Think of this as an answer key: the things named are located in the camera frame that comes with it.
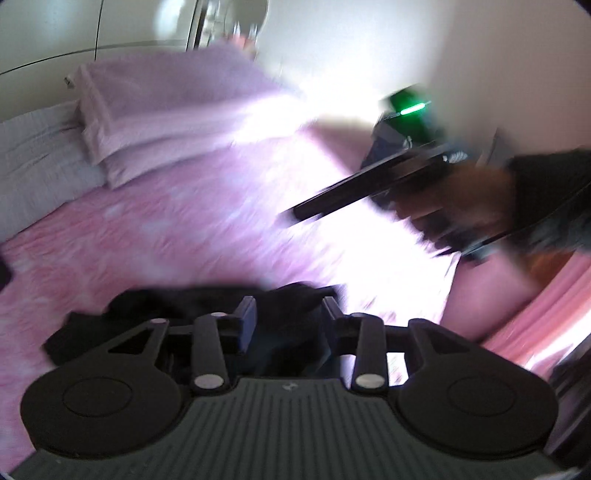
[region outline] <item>hand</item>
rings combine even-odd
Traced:
[[[470,162],[452,166],[452,173],[422,192],[397,199],[400,218],[410,218],[414,227],[437,248],[446,247],[445,231],[430,221],[429,214],[443,212],[454,225],[473,229],[490,238],[511,230],[515,212],[515,182],[510,172],[477,167]]]

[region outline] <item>pink fuzzy blanket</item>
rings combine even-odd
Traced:
[[[15,279],[0,294],[0,470],[33,451],[19,402],[52,368],[43,342],[69,311],[101,312],[128,288],[341,284],[349,312],[396,325],[439,321],[455,257],[432,258],[408,225],[369,201],[316,223],[276,223],[279,212],[347,175],[342,162],[366,148],[328,147],[312,129],[220,150],[114,192],[94,190],[6,243]]]

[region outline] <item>black mount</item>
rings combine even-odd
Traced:
[[[530,372],[427,320],[385,326],[376,316],[343,314],[332,297],[324,298],[322,312],[330,356],[356,355],[351,394],[382,398],[424,442],[455,456],[500,459],[546,441],[557,403]],[[153,442],[195,398],[232,390],[224,354],[245,352],[255,326],[255,300],[245,297],[233,313],[213,312],[189,326],[152,319],[49,372],[21,403],[33,444],[62,456],[104,458]],[[167,342],[178,339],[190,341],[187,385],[163,367]],[[388,352],[404,353],[404,385],[389,387]]]

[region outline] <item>pink curtain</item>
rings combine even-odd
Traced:
[[[575,253],[552,282],[484,346],[547,378],[591,333],[591,257]]]

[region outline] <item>black fabric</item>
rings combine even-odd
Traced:
[[[591,249],[591,151],[515,157],[511,241],[522,250]]]
[[[147,320],[166,318],[172,326],[189,325],[204,314],[231,313],[245,296],[256,299],[258,323],[246,355],[226,358],[231,377],[295,377],[322,359],[326,345],[320,334],[319,307],[324,297],[338,299],[338,293],[333,287],[301,283],[271,291],[254,286],[129,290],[115,297],[103,315],[70,313],[43,348],[56,365],[62,365]],[[189,353],[187,345],[173,348],[170,374],[179,383],[190,375]]]
[[[11,280],[12,272],[8,264],[2,258],[2,255],[0,255],[0,291],[2,291]]]

